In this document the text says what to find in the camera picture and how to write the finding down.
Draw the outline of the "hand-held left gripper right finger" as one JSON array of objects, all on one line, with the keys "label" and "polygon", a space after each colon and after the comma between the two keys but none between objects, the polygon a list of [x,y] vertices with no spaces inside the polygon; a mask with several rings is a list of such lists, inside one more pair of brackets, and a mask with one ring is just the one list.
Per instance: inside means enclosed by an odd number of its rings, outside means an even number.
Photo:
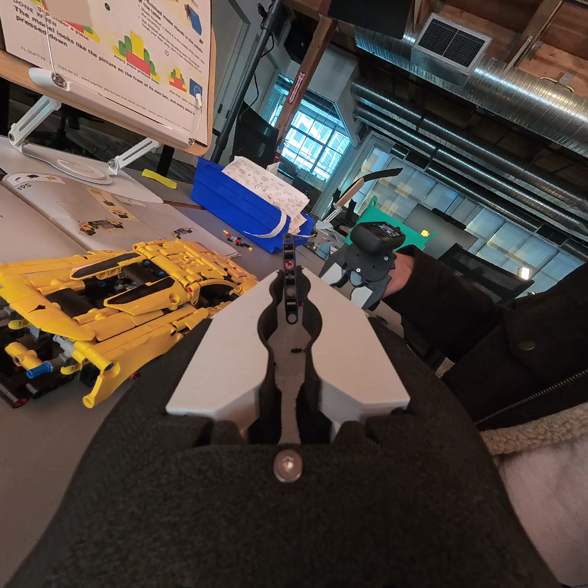
[{"label": "hand-held left gripper right finger", "polygon": [[365,311],[306,268],[302,325],[305,381],[298,394],[300,437],[333,437],[347,421],[404,410],[410,396]]}]

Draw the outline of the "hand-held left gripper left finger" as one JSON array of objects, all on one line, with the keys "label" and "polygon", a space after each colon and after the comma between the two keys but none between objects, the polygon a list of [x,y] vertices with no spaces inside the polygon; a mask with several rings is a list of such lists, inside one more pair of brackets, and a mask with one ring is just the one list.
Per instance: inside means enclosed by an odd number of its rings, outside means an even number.
[{"label": "hand-held left gripper left finger", "polygon": [[264,278],[211,320],[166,405],[173,416],[234,423],[249,437],[281,437],[282,392],[269,345],[282,302],[282,271]]}]

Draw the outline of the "black beam piece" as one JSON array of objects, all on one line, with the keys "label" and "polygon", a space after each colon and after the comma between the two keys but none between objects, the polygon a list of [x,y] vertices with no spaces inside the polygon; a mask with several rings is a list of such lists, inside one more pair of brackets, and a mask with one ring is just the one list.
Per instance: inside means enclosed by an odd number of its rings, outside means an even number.
[{"label": "black beam piece", "polygon": [[290,233],[283,236],[283,303],[288,325],[299,320],[299,307],[303,304],[302,270],[296,262],[295,238]]}]

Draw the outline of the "yellow toy brick car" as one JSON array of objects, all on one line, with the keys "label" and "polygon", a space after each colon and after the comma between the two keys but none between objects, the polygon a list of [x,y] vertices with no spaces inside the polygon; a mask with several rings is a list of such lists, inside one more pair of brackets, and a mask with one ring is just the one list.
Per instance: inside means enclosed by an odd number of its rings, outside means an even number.
[{"label": "yellow toy brick car", "polygon": [[1,397],[17,409],[78,378],[94,408],[258,283],[193,241],[1,265]]}]

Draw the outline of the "person's right forearm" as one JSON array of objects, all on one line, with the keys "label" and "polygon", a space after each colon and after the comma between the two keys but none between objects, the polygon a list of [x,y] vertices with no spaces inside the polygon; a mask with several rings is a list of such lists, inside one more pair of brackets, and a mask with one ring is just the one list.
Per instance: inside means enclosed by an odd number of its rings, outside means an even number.
[{"label": "person's right forearm", "polygon": [[395,254],[415,255],[407,285],[382,302],[399,313],[452,362],[464,358],[500,322],[503,309],[492,298],[415,246]]}]

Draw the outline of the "person's right hand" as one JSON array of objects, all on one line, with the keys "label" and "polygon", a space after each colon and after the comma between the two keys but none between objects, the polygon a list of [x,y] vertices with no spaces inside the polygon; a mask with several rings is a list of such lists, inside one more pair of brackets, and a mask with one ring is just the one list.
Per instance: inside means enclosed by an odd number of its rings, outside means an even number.
[{"label": "person's right hand", "polygon": [[396,254],[394,268],[389,272],[390,281],[387,284],[386,296],[394,295],[401,291],[408,283],[414,267],[415,255],[413,254]]}]

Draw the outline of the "teal plastic bin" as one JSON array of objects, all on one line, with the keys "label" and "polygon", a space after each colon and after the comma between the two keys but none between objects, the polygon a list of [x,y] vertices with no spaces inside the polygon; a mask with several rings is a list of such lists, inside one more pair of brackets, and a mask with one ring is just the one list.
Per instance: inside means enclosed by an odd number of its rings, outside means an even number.
[{"label": "teal plastic bin", "polygon": [[402,224],[395,217],[388,215],[378,207],[378,198],[376,196],[371,197],[371,200],[369,200],[366,209],[359,216],[356,224],[364,224],[368,222],[387,223],[393,227],[398,228],[405,235],[405,241],[403,243],[404,246],[413,245],[422,251],[430,239],[432,239],[432,237],[437,233],[437,231],[433,233],[428,233],[425,231],[426,234],[423,235]]}]

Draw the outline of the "blue plastic bin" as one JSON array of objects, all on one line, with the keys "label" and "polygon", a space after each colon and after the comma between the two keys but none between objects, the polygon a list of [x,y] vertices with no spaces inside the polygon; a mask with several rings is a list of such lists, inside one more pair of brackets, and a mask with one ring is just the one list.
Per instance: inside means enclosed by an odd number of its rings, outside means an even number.
[{"label": "blue plastic bin", "polygon": [[[196,159],[192,200],[268,253],[281,251],[283,236],[290,233],[290,218],[229,178],[223,168],[207,159]],[[305,244],[313,232],[314,220],[303,211],[302,215],[306,222],[300,234],[292,234],[295,246]]]}]

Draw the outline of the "paned window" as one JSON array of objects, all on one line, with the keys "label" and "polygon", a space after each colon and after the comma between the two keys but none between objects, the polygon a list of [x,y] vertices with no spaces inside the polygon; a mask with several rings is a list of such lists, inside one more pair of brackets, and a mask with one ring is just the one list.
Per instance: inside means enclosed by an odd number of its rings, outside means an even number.
[{"label": "paned window", "polygon": [[281,161],[327,183],[352,149],[352,138],[334,107],[324,111],[301,105],[285,133]]}]

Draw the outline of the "dark upright panel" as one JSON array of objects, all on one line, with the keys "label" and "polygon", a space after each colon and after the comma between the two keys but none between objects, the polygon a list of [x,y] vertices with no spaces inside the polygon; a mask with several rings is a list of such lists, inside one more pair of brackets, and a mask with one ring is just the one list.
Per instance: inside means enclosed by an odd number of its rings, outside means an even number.
[{"label": "dark upright panel", "polygon": [[278,134],[278,129],[265,121],[249,104],[242,102],[235,122],[229,161],[239,156],[266,169],[274,163]]}]

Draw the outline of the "person's fleece-lined jacket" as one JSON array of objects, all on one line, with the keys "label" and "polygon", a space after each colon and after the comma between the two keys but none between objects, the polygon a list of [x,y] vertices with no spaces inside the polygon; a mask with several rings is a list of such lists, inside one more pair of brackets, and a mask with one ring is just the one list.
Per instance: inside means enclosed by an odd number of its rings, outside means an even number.
[{"label": "person's fleece-lined jacket", "polygon": [[553,575],[587,587],[587,265],[498,306],[499,324],[460,361],[446,357],[441,379]]}]

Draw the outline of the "open instruction booklet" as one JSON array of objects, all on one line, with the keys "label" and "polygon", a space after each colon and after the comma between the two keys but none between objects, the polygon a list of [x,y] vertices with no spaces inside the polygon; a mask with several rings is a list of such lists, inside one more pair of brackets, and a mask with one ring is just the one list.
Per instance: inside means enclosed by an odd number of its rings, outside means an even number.
[{"label": "open instruction booklet", "polygon": [[3,183],[87,251],[129,251],[141,242],[179,239],[228,259],[240,256],[226,241],[165,203],[115,195],[54,173],[16,173]]}]

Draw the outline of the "white ceiling vent grille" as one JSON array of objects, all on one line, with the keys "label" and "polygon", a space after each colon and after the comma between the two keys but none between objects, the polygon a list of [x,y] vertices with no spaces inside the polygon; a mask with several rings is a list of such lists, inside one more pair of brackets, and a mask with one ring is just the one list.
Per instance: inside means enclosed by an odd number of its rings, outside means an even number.
[{"label": "white ceiling vent grille", "polygon": [[410,62],[436,77],[462,84],[491,42],[488,35],[432,13],[411,48]]}]

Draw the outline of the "white board stand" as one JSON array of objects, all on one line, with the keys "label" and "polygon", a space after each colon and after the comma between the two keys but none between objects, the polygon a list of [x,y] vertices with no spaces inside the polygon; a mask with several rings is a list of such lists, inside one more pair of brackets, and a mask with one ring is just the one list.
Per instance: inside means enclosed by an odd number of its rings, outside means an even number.
[{"label": "white board stand", "polygon": [[110,188],[115,195],[136,201],[163,202],[158,195],[123,170],[148,152],[155,151],[159,147],[157,141],[146,138],[122,154],[110,157],[106,162],[32,143],[32,134],[52,114],[61,112],[63,108],[59,101],[41,95],[19,120],[11,125],[7,134],[1,135],[1,170],[6,175],[27,171],[56,172],[89,187]]}]

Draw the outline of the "dark wall monitor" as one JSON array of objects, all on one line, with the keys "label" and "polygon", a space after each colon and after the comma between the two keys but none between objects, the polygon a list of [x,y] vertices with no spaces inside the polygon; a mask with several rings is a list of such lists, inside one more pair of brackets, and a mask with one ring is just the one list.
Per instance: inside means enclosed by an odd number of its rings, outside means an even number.
[{"label": "dark wall monitor", "polygon": [[453,245],[460,245],[468,250],[477,241],[477,237],[466,231],[464,224],[444,214],[438,209],[430,210],[418,204],[409,214],[403,224],[421,234],[429,232],[424,252],[431,257],[439,258]]}]

